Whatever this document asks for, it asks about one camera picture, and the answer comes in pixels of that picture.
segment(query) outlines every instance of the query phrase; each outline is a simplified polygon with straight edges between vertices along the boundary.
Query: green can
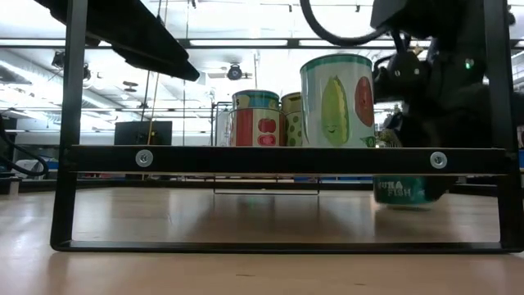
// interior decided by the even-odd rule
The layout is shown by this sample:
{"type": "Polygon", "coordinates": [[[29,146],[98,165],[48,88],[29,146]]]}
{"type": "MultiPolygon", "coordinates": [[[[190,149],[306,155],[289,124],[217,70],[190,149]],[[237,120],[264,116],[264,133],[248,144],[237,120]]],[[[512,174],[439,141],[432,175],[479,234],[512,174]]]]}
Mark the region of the green can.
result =
{"type": "Polygon", "coordinates": [[[387,205],[419,206],[432,203],[423,177],[384,175],[373,178],[375,201],[387,205]]]}

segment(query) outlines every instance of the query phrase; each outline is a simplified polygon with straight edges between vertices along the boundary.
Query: wooden floor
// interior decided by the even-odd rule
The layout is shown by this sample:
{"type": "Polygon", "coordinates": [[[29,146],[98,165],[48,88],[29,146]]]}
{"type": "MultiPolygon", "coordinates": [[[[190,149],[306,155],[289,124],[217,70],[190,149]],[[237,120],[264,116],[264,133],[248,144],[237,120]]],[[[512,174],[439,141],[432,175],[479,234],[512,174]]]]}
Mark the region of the wooden floor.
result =
{"type": "MultiPolygon", "coordinates": [[[[524,294],[524,257],[56,253],[52,193],[0,199],[0,294],[524,294]]],[[[369,192],[316,196],[78,191],[78,240],[170,242],[498,241],[492,197],[449,195],[427,210],[369,192]]]]}

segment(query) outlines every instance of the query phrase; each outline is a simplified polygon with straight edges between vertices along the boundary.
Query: red can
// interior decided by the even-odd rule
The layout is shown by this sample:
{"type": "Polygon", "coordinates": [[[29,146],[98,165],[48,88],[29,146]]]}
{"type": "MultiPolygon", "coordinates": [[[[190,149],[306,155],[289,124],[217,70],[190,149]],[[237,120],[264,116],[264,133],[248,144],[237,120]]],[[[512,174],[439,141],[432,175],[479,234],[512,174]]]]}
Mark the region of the red can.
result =
{"type": "Polygon", "coordinates": [[[283,147],[286,144],[284,113],[266,108],[232,111],[230,146],[283,147]]]}

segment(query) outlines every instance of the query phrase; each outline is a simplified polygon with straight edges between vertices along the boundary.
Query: black monitor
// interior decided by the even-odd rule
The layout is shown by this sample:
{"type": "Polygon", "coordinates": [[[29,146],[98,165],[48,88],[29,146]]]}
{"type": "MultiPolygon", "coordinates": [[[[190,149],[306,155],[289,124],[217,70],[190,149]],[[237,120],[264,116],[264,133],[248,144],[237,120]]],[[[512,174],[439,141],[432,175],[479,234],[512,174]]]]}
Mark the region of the black monitor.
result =
{"type": "MultiPolygon", "coordinates": [[[[119,122],[115,124],[115,145],[147,145],[151,122],[119,122]]],[[[150,145],[171,145],[173,122],[154,121],[150,145]]]]}

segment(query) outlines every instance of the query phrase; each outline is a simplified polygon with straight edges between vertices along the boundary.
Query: metal shelf frame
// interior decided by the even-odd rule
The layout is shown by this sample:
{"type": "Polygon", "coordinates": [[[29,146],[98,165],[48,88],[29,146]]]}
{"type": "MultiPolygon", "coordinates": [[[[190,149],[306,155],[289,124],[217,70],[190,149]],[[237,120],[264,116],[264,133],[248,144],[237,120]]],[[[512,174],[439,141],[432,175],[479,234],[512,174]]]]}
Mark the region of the metal shelf frame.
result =
{"type": "Polygon", "coordinates": [[[51,246],[65,252],[221,253],[500,253],[524,249],[524,212],[512,119],[513,91],[507,1],[484,0],[493,149],[331,149],[243,147],[80,146],[82,77],[88,0],[69,0],[65,50],[60,164],[51,246]],[[445,155],[447,165],[442,166],[445,155]],[[260,161],[252,166],[250,159],[260,161]],[[496,175],[498,243],[156,243],[72,239],[77,173],[179,173],[186,175],[496,175]]]}

